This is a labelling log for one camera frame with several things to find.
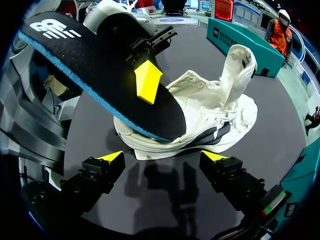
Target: orange safety vest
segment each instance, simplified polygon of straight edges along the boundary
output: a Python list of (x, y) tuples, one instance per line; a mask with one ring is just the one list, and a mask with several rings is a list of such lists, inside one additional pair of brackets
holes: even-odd
[(280, 21), (276, 19), (270, 44), (286, 58), (288, 56), (287, 46), (291, 41), (292, 33), (290, 29), (287, 27), (284, 34), (283, 28), (280, 25)]

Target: new balance logo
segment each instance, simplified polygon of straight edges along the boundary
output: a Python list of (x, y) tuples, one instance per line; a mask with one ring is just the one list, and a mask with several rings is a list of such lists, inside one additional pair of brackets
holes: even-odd
[(45, 19), (42, 22), (34, 22), (30, 24), (30, 27), (37, 32), (44, 32), (42, 35), (48, 39), (52, 39), (52, 37), (56, 39), (81, 37), (81, 35), (74, 30), (65, 30), (67, 26), (55, 19)]

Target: white hard hat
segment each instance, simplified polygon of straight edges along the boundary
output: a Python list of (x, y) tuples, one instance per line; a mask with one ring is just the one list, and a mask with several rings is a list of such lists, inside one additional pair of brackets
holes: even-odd
[(289, 16), (289, 14), (287, 13), (286, 10), (281, 9), (281, 10), (279, 11), (279, 14), (282, 14), (283, 16), (285, 16), (285, 17), (289, 20), (289, 22), (291, 22), (290, 16)]

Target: red sign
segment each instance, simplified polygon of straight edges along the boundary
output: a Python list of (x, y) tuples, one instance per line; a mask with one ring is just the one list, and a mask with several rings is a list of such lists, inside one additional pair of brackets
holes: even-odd
[(215, 0), (214, 18), (232, 22), (234, 15), (234, 0)]
[(140, 8), (151, 7), (153, 5), (154, 5), (153, 0), (138, 0), (138, 2), (135, 5), (135, 8), (140, 9)]

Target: blue insole edge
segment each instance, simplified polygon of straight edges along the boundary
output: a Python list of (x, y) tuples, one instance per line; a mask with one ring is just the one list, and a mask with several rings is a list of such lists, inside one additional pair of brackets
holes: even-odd
[(123, 116), (119, 111), (117, 111), (114, 107), (112, 107), (108, 102), (106, 102), (102, 97), (100, 97), (90, 86), (84, 83), (73, 71), (71, 71), (66, 65), (64, 65), (56, 56), (54, 56), (51, 52), (49, 52), (43, 45), (41, 45), (36, 40), (22, 33), (18, 32), (19, 38), (25, 41), (27, 44), (33, 46), (38, 52), (40, 52), (43, 56), (45, 56), (51, 63), (53, 63), (58, 69), (60, 69), (65, 75), (67, 75), (75, 84), (77, 84), (80, 88), (85, 90), (88, 94), (90, 94), (95, 100), (97, 100), (104, 108), (106, 108), (112, 115), (116, 116), (118, 119), (127, 124), (130, 128), (137, 131), (138, 133), (153, 138), (163, 142), (172, 141), (171, 139), (163, 138), (153, 133), (150, 133), (138, 125), (134, 124), (128, 118)]

